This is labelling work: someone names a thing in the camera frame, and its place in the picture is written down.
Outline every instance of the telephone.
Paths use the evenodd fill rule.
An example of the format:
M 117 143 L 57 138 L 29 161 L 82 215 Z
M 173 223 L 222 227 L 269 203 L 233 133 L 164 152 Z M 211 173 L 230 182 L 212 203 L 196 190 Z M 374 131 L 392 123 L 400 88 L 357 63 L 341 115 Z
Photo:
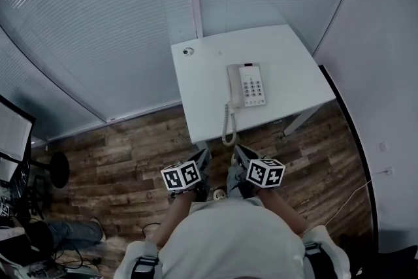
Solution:
M 263 82 L 258 63 L 231 64 L 227 66 L 231 100 L 225 104 L 222 143 L 233 146 L 236 140 L 235 113 L 239 108 L 256 107 L 266 104 Z M 227 142 L 228 114 L 231 110 L 233 137 Z

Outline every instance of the cable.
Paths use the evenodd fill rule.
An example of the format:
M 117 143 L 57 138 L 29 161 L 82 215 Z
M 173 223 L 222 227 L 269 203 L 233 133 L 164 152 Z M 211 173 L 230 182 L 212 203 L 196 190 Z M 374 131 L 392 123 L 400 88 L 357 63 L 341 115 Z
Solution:
M 146 235 L 145 235 L 145 228 L 147 228 L 147 226 L 149 226 L 149 225 L 153 225 L 153 224 L 158 224 L 158 225 L 160 225 L 161 223 L 158 223 L 158 222 L 155 222 L 155 223 L 149 223 L 149 224 L 146 224 L 144 227 L 142 227 L 142 234 L 144 235 L 144 237 L 145 237 L 145 239 L 146 239 Z
M 222 143 L 224 146 L 234 146 L 236 140 L 236 124 L 235 124 L 235 111 L 231 112 L 231 123 L 233 127 L 233 137 L 227 142 L 227 128 L 228 128 L 228 111 L 229 106 L 225 104 L 225 115 L 223 117 L 223 129 L 222 129 Z
M 372 176 L 375 176 L 375 175 L 377 175 L 377 174 L 380 174 L 380 173 L 386 173 L 386 174 L 388 174 L 388 171 L 381 171 L 381 172 L 377 172 L 377 173 L 374 173 Z M 350 199 L 353 197 L 353 195 L 354 195 L 354 193 L 355 192 L 357 192 L 357 191 L 359 191 L 360 189 L 362 189 L 363 187 L 366 187 L 367 186 L 367 184 L 368 183 L 370 183 L 372 181 L 372 179 L 370 179 L 367 183 L 365 183 L 363 186 L 361 186 L 361 187 L 359 187 L 359 188 L 357 188 L 351 195 L 350 195 L 350 198 L 348 198 L 348 200 L 340 207 L 340 209 L 337 211 L 337 213 L 335 213 L 335 215 L 331 218 L 331 219 L 329 219 L 328 220 L 328 222 L 324 225 L 325 227 L 327 226 L 327 224 L 328 223 L 330 223 L 337 215 L 338 215 L 338 213 L 339 212 L 341 212 L 341 209 L 343 209 L 343 207 L 350 201 Z

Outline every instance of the white table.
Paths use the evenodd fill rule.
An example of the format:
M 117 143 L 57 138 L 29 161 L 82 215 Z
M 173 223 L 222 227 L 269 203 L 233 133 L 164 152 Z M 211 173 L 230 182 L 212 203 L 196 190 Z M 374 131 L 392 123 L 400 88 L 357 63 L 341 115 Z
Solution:
M 194 49 L 185 56 L 185 48 Z M 171 46 L 192 143 L 222 134 L 224 105 L 230 99 L 226 66 L 258 63 L 266 105 L 241 108 L 237 131 L 300 113 L 284 131 L 292 133 L 323 103 L 335 99 L 316 62 L 288 25 L 245 29 Z M 232 132 L 231 122 L 228 133 Z

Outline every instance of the person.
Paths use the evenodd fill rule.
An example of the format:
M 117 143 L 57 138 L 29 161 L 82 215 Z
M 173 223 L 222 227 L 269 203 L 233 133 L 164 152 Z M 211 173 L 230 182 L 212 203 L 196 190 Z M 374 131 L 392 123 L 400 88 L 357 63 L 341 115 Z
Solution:
M 235 157 L 248 150 L 236 146 Z M 114 279 L 350 278 L 348 257 L 325 227 L 310 229 L 274 189 L 251 187 L 243 199 L 252 155 L 233 160 L 227 199 L 193 204 L 201 192 L 179 193 L 153 237 L 128 245 Z
M 95 218 L 89 222 L 37 220 L 23 226 L 16 219 L 8 222 L 3 221 L 0 229 L 0 258 L 22 266 L 47 260 L 63 250 L 81 250 L 106 240 Z

